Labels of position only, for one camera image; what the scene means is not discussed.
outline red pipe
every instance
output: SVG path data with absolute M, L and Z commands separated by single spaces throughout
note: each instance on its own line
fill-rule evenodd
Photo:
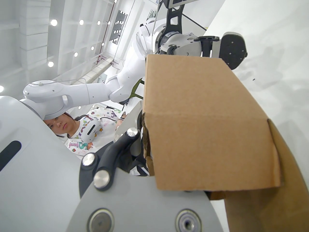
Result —
M 112 7 L 112 11 L 111 11 L 111 13 L 110 13 L 110 15 L 109 15 L 109 18 L 108 18 L 108 21 L 110 21 L 110 19 L 111 19 L 111 16 L 112 16 L 112 13 L 113 13 L 113 9 L 114 9 L 114 6 L 115 6 L 115 3 L 113 4 L 113 7 Z M 106 35 L 106 31 L 107 31 L 107 28 L 108 28 L 108 26 L 106 27 L 106 29 L 105 29 L 105 33 L 104 33 L 104 37 L 103 37 L 103 41 L 102 41 L 102 43 L 104 42 L 104 39 L 105 39 L 105 35 Z

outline black bracket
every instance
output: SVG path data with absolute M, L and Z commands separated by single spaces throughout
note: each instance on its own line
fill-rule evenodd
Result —
M 195 42 L 201 42 L 203 57 L 210 57 L 213 42 L 220 40 L 217 36 L 200 36 L 194 39 Z
M 99 161 L 96 173 L 98 171 L 105 170 L 109 173 L 110 179 L 105 187 L 97 188 L 97 190 L 106 191 L 112 186 L 120 157 L 124 153 L 130 153 L 131 145 L 139 139 L 139 136 L 139 132 L 134 136 L 129 136 L 126 132 L 115 143 L 107 147 L 101 157 L 101 160 Z
M 174 54 L 174 50 L 177 49 L 177 45 L 171 44 L 169 45 L 168 51 L 167 51 L 167 55 L 173 55 Z
M 168 14 L 166 16 L 166 27 L 164 28 L 163 33 L 162 33 L 162 35 L 160 36 L 160 38 L 158 40 L 158 47 L 161 47 L 161 40 L 162 40 L 162 38 L 166 34 L 168 34 L 169 32 L 179 32 L 179 33 L 182 33 L 182 22 L 181 22 L 181 19 L 182 19 L 183 8 L 184 8 L 184 4 L 181 5 L 179 7 L 179 9 L 172 8 L 172 9 L 168 10 Z M 173 18 L 177 18 L 177 25 L 171 24 L 171 19 L 173 19 Z

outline white floor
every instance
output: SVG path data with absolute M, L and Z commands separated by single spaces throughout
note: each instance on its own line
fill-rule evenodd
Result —
M 200 4 L 192 3 L 188 16 L 199 15 Z M 234 72 L 278 127 L 307 186 L 308 23 L 309 0 L 226 0 L 206 32 L 216 36 L 230 31 L 243 35 L 248 57 Z M 216 201 L 213 205 L 224 231 L 229 231 L 224 203 Z

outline cardboard box flap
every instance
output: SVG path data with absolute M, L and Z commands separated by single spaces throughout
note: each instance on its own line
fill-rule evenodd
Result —
M 146 113 L 268 118 L 219 58 L 148 55 L 146 74 L 143 107 Z M 185 114 L 189 107 L 200 111 Z
M 307 232 L 309 193 L 297 163 L 271 120 L 269 127 L 279 154 L 282 187 L 226 192 L 230 232 Z
M 267 116 L 221 59 L 149 55 L 143 104 L 158 189 L 280 186 Z

